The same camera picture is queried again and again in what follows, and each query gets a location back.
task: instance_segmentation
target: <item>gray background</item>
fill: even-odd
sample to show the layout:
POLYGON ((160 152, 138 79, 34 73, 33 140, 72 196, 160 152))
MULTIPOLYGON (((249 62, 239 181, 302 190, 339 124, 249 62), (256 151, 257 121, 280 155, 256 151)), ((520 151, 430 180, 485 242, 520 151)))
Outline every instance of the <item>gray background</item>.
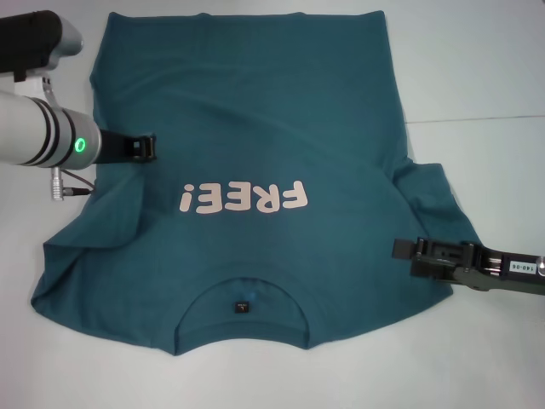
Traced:
MULTIPOLYGON (((540 0, 4 0, 0 16, 39 9, 63 15, 83 34, 83 52, 51 78, 61 105, 89 113, 89 73, 110 11, 382 9, 415 159, 443 164, 486 245, 545 253, 540 0)), ((12 84, 5 78, 0 88, 12 84)), ((5 164, 0 194, 1 408, 545 407, 545 297, 456 288, 422 314, 311 351, 232 340, 173 358, 35 314, 29 297, 43 270, 41 244, 85 199, 51 203, 48 171, 5 164)))

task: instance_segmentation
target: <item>shirt sleeve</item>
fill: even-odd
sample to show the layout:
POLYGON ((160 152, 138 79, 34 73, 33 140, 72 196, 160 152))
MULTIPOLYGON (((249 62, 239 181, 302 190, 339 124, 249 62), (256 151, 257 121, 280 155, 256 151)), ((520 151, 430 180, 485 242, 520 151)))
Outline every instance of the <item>shirt sleeve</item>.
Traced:
POLYGON ((479 242, 479 236, 460 209, 440 164, 415 164, 405 158, 393 176, 430 239, 479 242))

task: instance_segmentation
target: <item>black cable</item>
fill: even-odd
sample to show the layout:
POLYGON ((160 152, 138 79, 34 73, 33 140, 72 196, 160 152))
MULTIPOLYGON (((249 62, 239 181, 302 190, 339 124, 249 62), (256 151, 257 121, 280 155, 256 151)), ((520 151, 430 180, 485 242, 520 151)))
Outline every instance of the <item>black cable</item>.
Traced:
POLYGON ((95 185, 91 183, 90 181, 83 179, 81 176, 78 176, 74 173, 69 172, 68 170, 61 169, 62 173, 69 175, 70 177, 73 177, 74 179, 79 180, 81 183, 85 183, 87 186, 91 187, 93 190, 95 190, 95 185))
POLYGON ((62 189, 62 194, 65 196, 87 196, 93 191, 84 187, 65 187, 62 189))

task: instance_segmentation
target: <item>t-shirt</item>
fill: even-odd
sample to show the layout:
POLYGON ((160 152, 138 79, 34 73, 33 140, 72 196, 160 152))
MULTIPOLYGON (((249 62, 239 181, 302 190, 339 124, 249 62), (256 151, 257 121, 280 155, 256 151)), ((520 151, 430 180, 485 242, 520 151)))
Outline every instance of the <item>t-shirt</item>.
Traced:
POLYGON ((32 298, 93 336, 182 354, 229 338, 309 349, 451 294, 393 241, 478 238, 438 164, 407 158, 384 14, 110 14, 95 120, 158 160, 97 166, 44 245, 32 298))

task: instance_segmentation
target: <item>green led ring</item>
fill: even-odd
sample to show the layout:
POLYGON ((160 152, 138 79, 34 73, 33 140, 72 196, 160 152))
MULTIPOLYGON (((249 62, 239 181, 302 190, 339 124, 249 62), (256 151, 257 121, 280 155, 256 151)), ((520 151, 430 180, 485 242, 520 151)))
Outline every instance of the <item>green led ring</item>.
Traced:
POLYGON ((74 149, 76 149, 77 153, 83 152, 85 150, 85 140, 83 138, 79 138, 74 144, 74 149))

